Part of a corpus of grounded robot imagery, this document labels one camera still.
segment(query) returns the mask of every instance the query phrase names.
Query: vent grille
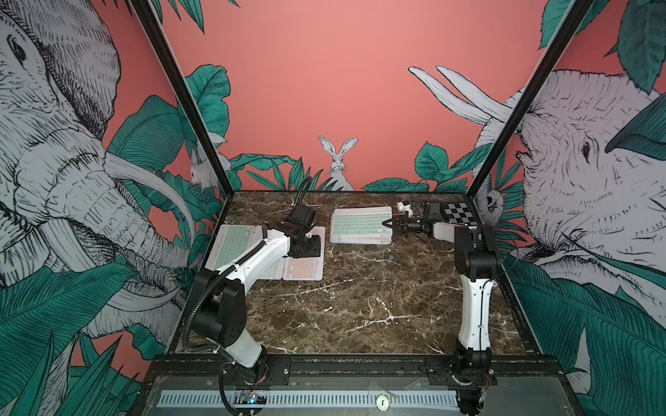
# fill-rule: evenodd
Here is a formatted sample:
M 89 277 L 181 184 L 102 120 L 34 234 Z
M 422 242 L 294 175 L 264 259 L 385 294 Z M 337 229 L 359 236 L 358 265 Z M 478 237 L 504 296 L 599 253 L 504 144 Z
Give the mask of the vent grille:
M 390 394 L 383 391 L 367 390 L 326 390 L 294 391 L 272 390 L 255 391 L 257 395 L 268 396 L 266 405 L 237 405 L 247 407 L 307 408 L 307 407 L 374 407 L 375 400 L 381 394 L 388 397 L 391 407 L 456 410 L 455 391 L 404 391 L 393 390 Z M 236 392 L 227 393 L 231 403 L 236 403 Z M 157 407 L 224 407 L 220 393 L 213 390 L 162 390 Z

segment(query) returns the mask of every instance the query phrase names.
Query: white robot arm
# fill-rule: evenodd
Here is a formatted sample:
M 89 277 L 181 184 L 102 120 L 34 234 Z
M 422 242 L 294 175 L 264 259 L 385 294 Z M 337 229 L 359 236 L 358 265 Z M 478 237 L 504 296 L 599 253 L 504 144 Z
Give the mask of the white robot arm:
M 279 258 L 320 256 L 320 237 L 310 233 L 314 214 L 313 209 L 297 204 L 287 218 L 264 224 L 262 239 L 234 261 L 217 270 L 201 269 L 185 307 L 185 351 L 214 349 L 226 355 L 247 383 L 256 383 L 266 374 L 266 349 L 245 329 L 245 295 Z M 211 343 L 192 346 L 192 330 Z

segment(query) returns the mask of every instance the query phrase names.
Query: elephant eye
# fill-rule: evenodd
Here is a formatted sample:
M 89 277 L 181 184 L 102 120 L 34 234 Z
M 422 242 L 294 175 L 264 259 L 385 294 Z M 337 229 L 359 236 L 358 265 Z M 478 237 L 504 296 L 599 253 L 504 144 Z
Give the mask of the elephant eye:
M 7 37 L 7 43 L 9 43 L 9 47 L 11 48 L 11 51 L 14 52 L 16 59 L 18 59 L 21 66 L 23 66 L 23 62 L 25 62 L 26 58 L 23 48 L 16 42 L 16 38 L 13 38 L 11 35 Z
M 583 156 L 585 157 L 585 161 L 589 163 L 589 149 L 590 145 L 588 142 L 585 142 L 583 147 L 581 147 L 581 153 L 583 153 Z

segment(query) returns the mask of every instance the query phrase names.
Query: brown marble surface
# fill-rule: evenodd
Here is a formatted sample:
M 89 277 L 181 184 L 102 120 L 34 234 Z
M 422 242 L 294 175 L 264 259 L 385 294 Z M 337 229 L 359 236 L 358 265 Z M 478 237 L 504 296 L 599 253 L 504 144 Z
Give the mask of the brown marble surface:
M 227 224 L 260 224 L 285 215 L 293 193 L 239 192 Z M 324 278 L 320 282 L 264 281 L 247 296 L 247 329 L 269 352 L 445 353 L 453 352 L 462 318 L 462 283 L 453 246 L 423 235 L 394 235 L 387 246 L 332 244 L 335 208 L 391 206 L 411 195 L 312 193 L 304 203 L 317 209 L 326 227 Z M 415 195 L 417 203 L 424 195 Z M 459 196 L 438 196 L 459 202 Z M 192 343 L 203 340 L 191 337 Z M 490 304 L 494 354 L 525 353 L 499 288 Z

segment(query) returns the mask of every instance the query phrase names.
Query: circular sticker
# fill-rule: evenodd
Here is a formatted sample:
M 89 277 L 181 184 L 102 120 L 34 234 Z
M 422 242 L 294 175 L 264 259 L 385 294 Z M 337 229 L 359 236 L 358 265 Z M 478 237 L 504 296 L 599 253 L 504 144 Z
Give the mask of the circular sticker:
M 389 401 L 388 401 L 388 397 L 386 397 L 385 395 L 380 394 L 377 397 L 377 400 L 375 401 L 375 403 L 377 404 L 377 409 L 379 409 L 380 411 L 388 410 Z

